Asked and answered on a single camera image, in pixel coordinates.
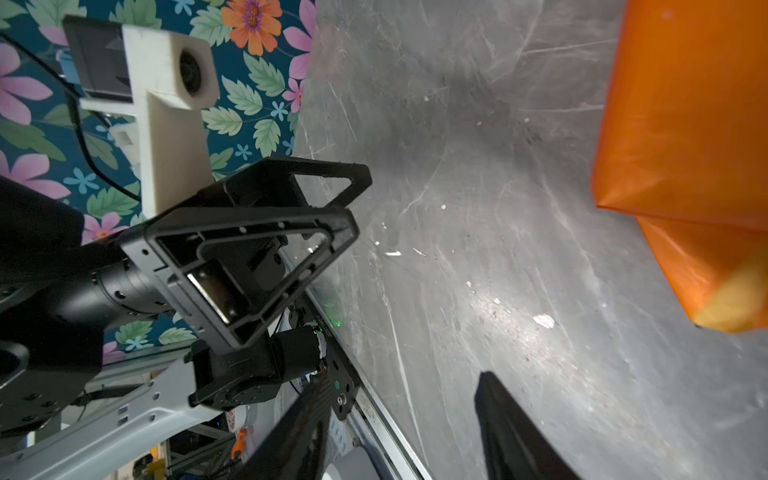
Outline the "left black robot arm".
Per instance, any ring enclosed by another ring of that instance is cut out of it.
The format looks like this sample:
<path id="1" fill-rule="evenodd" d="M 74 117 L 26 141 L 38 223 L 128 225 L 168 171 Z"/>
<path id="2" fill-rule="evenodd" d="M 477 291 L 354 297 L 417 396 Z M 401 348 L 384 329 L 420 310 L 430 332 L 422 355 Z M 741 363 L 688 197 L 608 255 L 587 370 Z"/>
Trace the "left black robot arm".
<path id="1" fill-rule="evenodd" d="M 337 374 L 304 294 L 358 238 L 362 164 L 267 159 L 88 244 L 75 209 L 1 184 L 1 475 L 101 479 L 174 434 Z M 102 370 L 107 329 L 175 312 L 194 343 L 154 380 L 26 449 Z"/>

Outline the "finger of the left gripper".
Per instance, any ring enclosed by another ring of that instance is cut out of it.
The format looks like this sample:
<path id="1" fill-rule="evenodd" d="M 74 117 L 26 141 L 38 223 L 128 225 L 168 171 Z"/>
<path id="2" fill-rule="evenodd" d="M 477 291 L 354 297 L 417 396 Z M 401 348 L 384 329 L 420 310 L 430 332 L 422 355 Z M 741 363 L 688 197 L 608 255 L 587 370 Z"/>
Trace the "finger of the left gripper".
<path id="1" fill-rule="evenodd" d="M 370 170 L 363 164 L 268 158 L 211 185 L 209 199 L 215 205 L 236 207 L 308 207 L 300 177 L 347 180 L 349 184 L 323 204 L 331 208 L 347 207 L 372 185 Z"/>

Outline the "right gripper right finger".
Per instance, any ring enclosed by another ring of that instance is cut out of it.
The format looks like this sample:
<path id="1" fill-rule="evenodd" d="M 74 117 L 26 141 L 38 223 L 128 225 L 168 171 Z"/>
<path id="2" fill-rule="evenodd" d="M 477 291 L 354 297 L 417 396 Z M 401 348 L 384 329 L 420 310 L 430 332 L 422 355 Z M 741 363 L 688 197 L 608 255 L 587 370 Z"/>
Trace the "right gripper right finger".
<path id="1" fill-rule="evenodd" d="M 479 376 L 474 406 L 490 479 L 576 479 L 499 378 Z"/>

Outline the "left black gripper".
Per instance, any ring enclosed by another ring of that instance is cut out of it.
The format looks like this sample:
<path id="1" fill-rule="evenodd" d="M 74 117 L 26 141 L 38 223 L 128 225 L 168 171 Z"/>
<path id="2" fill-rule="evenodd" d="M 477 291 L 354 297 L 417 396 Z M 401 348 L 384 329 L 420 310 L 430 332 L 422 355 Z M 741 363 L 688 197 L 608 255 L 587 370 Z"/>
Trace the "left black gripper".
<path id="1" fill-rule="evenodd" d="M 203 340 L 185 356 L 189 404 L 229 411 L 321 366 L 312 328 L 263 333 L 358 236 L 346 208 L 186 207 L 117 243 Z"/>

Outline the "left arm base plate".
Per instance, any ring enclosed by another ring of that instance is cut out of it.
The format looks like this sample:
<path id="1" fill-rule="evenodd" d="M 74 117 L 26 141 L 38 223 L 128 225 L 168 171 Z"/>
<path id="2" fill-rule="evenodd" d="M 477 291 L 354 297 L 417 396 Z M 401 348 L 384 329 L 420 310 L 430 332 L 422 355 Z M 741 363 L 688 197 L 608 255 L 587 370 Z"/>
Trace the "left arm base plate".
<path id="1" fill-rule="evenodd" d="M 302 301 L 309 309 L 309 318 L 317 324 L 317 330 L 325 340 L 323 358 L 334 390 L 334 413 L 339 421 L 345 421 L 356 405 L 356 397 L 362 385 L 360 375 L 332 331 L 333 323 L 326 319 L 315 300 L 304 293 Z"/>

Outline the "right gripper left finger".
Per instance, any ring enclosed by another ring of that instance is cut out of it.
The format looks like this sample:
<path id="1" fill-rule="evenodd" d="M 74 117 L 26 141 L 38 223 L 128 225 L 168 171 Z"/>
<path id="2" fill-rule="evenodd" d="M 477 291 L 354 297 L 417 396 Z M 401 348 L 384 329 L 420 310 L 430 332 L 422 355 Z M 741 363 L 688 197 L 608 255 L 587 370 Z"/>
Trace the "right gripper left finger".
<path id="1" fill-rule="evenodd" d="M 323 466 L 332 413 L 333 388 L 314 379 L 291 405 L 256 452 L 231 479 L 317 480 Z"/>

